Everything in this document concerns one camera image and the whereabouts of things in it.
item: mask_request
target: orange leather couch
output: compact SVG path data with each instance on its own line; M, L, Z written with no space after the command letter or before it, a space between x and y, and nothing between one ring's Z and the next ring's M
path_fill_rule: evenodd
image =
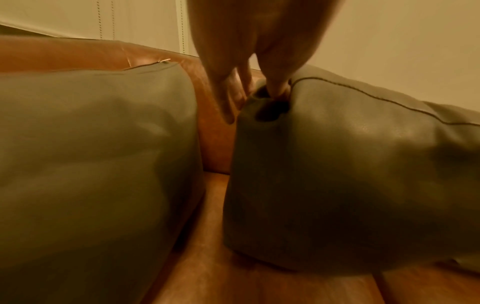
M195 87L206 195L143 304L480 303L480 276L446 266L322 277L277 269L224 247L222 207L235 126L217 113L198 58L121 42L0 37L0 72L123 70L165 59L180 62ZM254 71L253 77L262 75Z

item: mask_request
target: hand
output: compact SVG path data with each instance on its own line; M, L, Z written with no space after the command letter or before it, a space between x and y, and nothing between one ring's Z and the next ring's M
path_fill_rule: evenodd
M292 74L313 55L340 0L188 0L193 43L223 119L253 90L256 53L271 97L288 99Z

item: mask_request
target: sofa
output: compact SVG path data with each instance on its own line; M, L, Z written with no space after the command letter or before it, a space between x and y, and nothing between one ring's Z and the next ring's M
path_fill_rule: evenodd
M178 62L194 85L205 194L142 304L163 303L478 303L480 276L454 261L361 276L322 276L277 268L223 245L222 211L235 125L215 108L198 58L118 41L0 37L0 73L120 71ZM262 78L253 71L254 81Z

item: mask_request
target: gray cushion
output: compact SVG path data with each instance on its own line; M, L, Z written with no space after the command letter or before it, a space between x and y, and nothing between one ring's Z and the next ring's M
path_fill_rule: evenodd
M178 64L0 76L1 303L137 303L203 192Z
M313 67L238 118L225 244L282 267L389 269L480 249L480 114Z

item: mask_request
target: green leather cushion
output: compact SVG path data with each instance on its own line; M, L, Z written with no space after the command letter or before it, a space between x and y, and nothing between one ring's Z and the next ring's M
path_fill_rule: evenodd
M203 192L178 64L0 76L1 303L138 303Z
M238 118L227 246L329 274L480 249L480 114L305 67Z

